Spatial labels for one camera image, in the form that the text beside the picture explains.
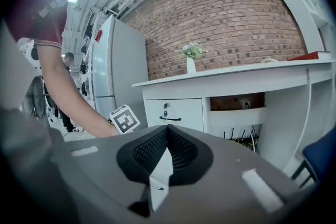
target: book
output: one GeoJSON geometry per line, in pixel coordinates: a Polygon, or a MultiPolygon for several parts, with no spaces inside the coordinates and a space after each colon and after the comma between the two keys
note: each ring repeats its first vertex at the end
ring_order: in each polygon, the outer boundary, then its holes
{"type": "Polygon", "coordinates": [[[297,61],[297,60],[327,60],[331,59],[331,54],[328,51],[314,51],[310,54],[305,54],[299,57],[289,59],[288,61],[297,61]]]}

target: chair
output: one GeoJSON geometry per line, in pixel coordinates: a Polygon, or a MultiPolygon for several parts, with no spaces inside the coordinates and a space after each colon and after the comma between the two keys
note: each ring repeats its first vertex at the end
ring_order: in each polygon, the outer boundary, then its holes
{"type": "Polygon", "coordinates": [[[295,180],[304,169],[307,169],[309,176],[301,183],[300,188],[311,178],[315,182],[322,180],[327,175],[329,166],[334,158],[335,150],[336,126],[325,136],[303,149],[304,161],[291,176],[291,179],[295,180]]]}

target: potted plant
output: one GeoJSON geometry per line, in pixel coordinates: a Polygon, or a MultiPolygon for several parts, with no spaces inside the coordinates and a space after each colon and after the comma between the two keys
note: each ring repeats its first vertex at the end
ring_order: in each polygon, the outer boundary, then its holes
{"type": "Polygon", "coordinates": [[[199,59],[201,54],[207,52],[207,50],[199,47],[197,42],[191,42],[184,45],[182,53],[187,56],[187,73],[195,73],[195,60],[199,59]]]}

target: white vase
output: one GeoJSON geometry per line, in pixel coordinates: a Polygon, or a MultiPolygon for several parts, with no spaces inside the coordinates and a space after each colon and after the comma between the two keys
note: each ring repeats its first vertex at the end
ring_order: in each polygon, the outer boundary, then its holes
{"type": "Polygon", "coordinates": [[[196,73],[195,61],[190,57],[187,57],[187,73],[196,73]]]}

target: red brick wall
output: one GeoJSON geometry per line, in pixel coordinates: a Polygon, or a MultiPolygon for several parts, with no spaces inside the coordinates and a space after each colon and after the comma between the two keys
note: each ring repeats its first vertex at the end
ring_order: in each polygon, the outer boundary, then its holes
{"type": "Polygon", "coordinates": [[[190,41],[208,50],[195,61],[197,71],[306,50],[282,0],[146,0],[124,22],[146,37],[150,80],[185,74],[186,59],[175,50],[190,41]]]}

